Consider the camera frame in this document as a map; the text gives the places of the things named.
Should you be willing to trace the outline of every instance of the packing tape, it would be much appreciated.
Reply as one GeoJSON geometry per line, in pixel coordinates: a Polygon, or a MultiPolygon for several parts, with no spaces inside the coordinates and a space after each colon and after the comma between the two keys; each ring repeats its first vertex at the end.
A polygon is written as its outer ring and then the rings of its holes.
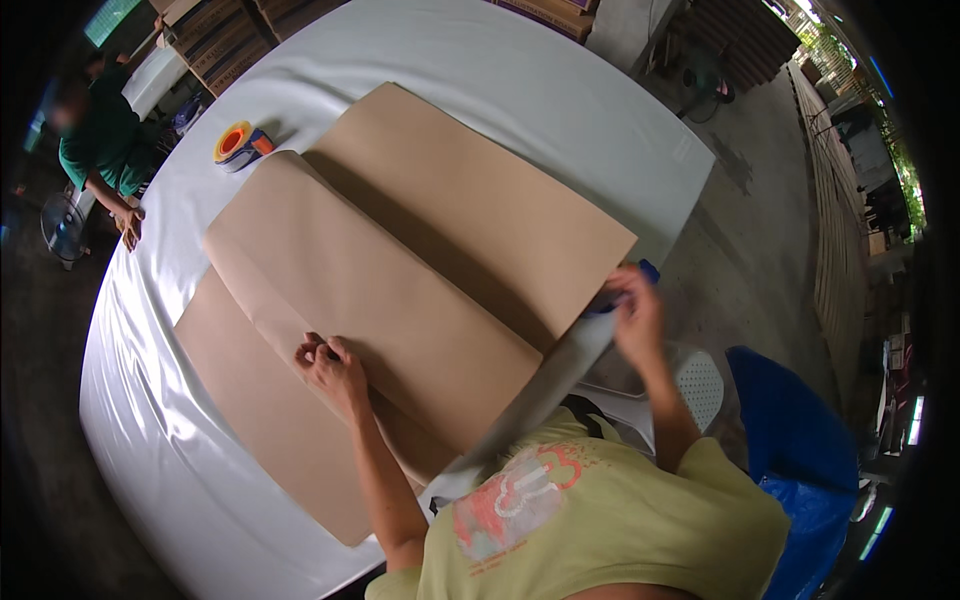
{"type": "Polygon", "coordinates": [[[274,150],[274,142],[266,133],[247,121],[231,125],[213,147],[213,161],[228,173],[236,173],[261,156],[274,150]]]}

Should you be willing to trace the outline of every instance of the black strap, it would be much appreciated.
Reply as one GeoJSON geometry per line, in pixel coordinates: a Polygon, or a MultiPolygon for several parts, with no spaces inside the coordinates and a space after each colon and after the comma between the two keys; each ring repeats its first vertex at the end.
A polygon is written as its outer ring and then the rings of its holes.
{"type": "Polygon", "coordinates": [[[606,422],[610,422],[610,420],[607,419],[607,416],[603,414],[603,411],[601,411],[596,404],[583,396],[570,394],[564,398],[564,401],[561,402],[560,405],[568,408],[570,412],[573,413],[573,417],[587,428],[587,435],[592,438],[603,439],[603,429],[600,427],[600,423],[591,419],[588,415],[597,415],[602,417],[606,422]]]}

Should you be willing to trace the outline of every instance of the green shirt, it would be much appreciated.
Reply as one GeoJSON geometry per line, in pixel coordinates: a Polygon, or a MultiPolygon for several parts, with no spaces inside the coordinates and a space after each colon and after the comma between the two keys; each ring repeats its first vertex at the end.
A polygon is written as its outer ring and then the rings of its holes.
{"type": "Polygon", "coordinates": [[[790,528],[779,502],[697,441],[677,474],[604,439],[566,408],[430,525],[423,567],[393,571],[368,600],[560,600],[612,583],[659,584],[702,600],[760,598],[790,528]]]}
{"type": "Polygon", "coordinates": [[[60,164],[81,188],[90,170],[97,169],[107,185],[130,196],[150,172],[156,132],[140,123],[120,93],[129,78],[122,66],[108,67],[90,84],[83,120],[60,140],[60,164]]]}

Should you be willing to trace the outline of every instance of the yellow t-shirt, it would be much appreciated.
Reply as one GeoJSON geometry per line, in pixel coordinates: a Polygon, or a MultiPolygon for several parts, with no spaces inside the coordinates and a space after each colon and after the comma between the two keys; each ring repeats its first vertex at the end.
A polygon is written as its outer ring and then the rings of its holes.
{"type": "Polygon", "coordinates": [[[502,470],[437,514],[423,567],[381,575],[367,600],[559,600],[614,583],[759,598],[790,529],[779,502],[712,438],[674,475],[595,420],[602,440],[558,409],[502,470]]]}

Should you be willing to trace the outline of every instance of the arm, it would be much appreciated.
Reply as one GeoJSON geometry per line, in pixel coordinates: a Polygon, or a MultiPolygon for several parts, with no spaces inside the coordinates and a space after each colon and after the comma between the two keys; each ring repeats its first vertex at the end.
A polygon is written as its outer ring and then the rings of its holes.
{"type": "Polygon", "coordinates": [[[140,49],[133,53],[133,56],[129,60],[121,62],[123,68],[127,70],[128,75],[132,75],[133,71],[136,70],[136,67],[140,66],[143,63],[144,59],[147,58],[147,55],[151,53],[154,48],[156,48],[156,38],[163,33],[163,15],[159,15],[154,21],[154,33],[151,36],[150,40],[144,42],[140,49]]]}
{"type": "Polygon", "coordinates": [[[100,171],[96,169],[90,169],[86,174],[84,186],[93,192],[100,204],[106,206],[107,210],[119,216],[123,221],[124,228],[120,239],[123,240],[123,245],[127,247],[127,250],[133,252],[137,241],[140,239],[140,221],[143,220],[143,209],[133,208],[127,204],[120,194],[117,194],[116,190],[107,185],[107,182],[100,175],[100,171]]]}
{"type": "Polygon", "coordinates": [[[306,333],[304,339],[294,363],[350,424],[360,486],[373,532],[387,556],[387,570],[422,565],[426,518],[406,475],[380,435],[360,359],[344,348],[340,338],[331,337],[324,344],[316,333],[306,333]],[[339,359],[330,358],[331,351],[339,359]]]}
{"type": "Polygon", "coordinates": [[[608,286],[621,290],[616,308],[616,347],[643,379],[654,422],[657,466],[677,472],[680,461],[700,429],[673,381],[663,355],[663,307],[654,286],[635,267],[617,269],[608,286]]]}

